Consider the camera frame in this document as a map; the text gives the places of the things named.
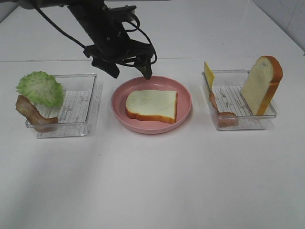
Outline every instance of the bread slice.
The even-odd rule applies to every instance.
[[[176,122],[177,92],[133,91],[127,97],[125,108],[129,118],[173,124]]]
[[[256,61],[241,89],[253,115],[264,115],[282,77],[282,67],[273,56],[261,56]]]

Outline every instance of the tabletop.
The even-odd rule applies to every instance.
[[[136,15],[159,58],[227,58],[303,55],[251,0],[171,0],[105,2],[136,5]],[[59,27],[84,45],[92,41],[67,7],[42,9]],[[83,49],[56,31],[35,10],[18,7],[0,24],[0,61],[85,60]],[[139,33],[130,37],[146,42]]]
[[[111,78],[34,10],[17,8],[0,24],[0,228],[303,229],[303,51],[251,1],[128,4],[137,5],[141,27],[159,54],[153,74],[187,88],[191,113],[163,134],[125,128],[111,97],[140,72],[120,66],[119,77]],[[90,44],[66,8],[44,11]],[[264,54],[276,57],[284,72],[273,98],[273,124],[216,130],[203,93],[204,61],[213,70],[250,69]],[[102,95],[94,131],[35,138],[15,110],[15,87],[32,71],[96,73]]]

